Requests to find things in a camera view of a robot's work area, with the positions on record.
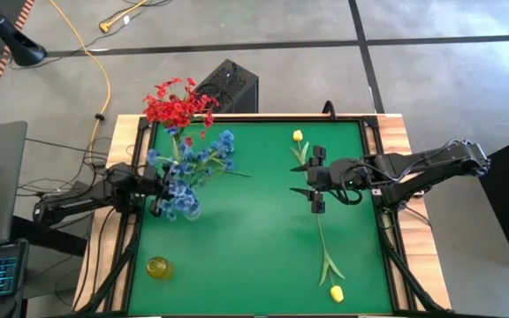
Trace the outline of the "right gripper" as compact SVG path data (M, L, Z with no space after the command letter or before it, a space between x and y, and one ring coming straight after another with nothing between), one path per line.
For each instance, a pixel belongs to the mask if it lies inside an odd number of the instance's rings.
M323 214L325 201L323 193L331 194L340 203L352 206L362 201L365 173L355 159L342 158L324 166L326 149L313 146L313 155L306 163L291 168L293 172L306 172L310 188L292 188L292 191L304 195L311 202L311 212Z

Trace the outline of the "yellow glass vase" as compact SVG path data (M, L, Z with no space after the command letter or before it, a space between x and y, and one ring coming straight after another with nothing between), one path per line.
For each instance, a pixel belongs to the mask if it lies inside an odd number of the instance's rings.
M163 257L153 257L146 264L147 274L154 279L168 280L173 277L174 266L171 261Z

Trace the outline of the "green table mat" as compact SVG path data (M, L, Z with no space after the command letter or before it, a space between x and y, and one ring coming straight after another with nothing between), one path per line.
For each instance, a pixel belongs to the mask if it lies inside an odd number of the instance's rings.
M371 198L346 206L325 197L321 215L330 257L345 276L334 276L345 299L330 296L330 281L319 286L322 248L302 188L304 176L292 133L323 146L329 161L363 153L355 122L217 123L235 136L234 171L196 188L201 216L176 221L145 215L128 311L150 314L388 314L392 310L377 222ZM153 257L172 262L171 279L146 271Z

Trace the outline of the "black computer tower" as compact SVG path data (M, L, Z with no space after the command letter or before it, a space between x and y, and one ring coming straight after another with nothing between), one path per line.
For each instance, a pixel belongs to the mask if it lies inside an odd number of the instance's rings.
M217 99L216 113L259 112L259 77L230 59L225 59L195 91Z

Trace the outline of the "black stand pole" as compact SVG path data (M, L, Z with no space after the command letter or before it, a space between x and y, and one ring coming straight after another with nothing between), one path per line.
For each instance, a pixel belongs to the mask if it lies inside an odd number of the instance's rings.
M48 55L43 46L25 36L1 12L0 39L9 49L18 66L39 64Z

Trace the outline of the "black table frame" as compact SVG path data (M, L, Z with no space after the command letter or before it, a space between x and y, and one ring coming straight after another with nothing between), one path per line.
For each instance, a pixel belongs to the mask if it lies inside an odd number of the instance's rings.
M326 123L333 121L327 114L219 114L215 116L218 123L278 123L292 120L297 123ZM353 120L361 126L360 136L365 138L366 147L371 153L399 153L410 155L412 149L409 143L404 118L400 114L340 114L338 122ZM148 143L152 135L148 132L139 134L140 125L146 122L142 115L120 115L112 134L106 164L130 163L136 160L145 161L145 153L138 150L136 141ZM406 261L422 288L442 307L451 308L451 301L444 282L443 271L437 255L437 248L433 237L433 230L427 224L428 211L421 196L409 201L410 209L399 219L399 226L390 230L388 237L392 244L400 249L402 258ZM88 241L84 260L89 264L82 266L82 272L77 285L76 295L80 303L76 309L82 308L90 300L90 289L95 283L89 281L93 274L98 283L105 281L112 271L116 261L118 249L126 250L133 234L135 225L133 216L107 217L109 210L99 208L94 214L91 233L93 237ZM121 270L116 283L111 287L108 296L97 308L99 313L119 314L129 306L129 284L133 279L134 259L130 259Z

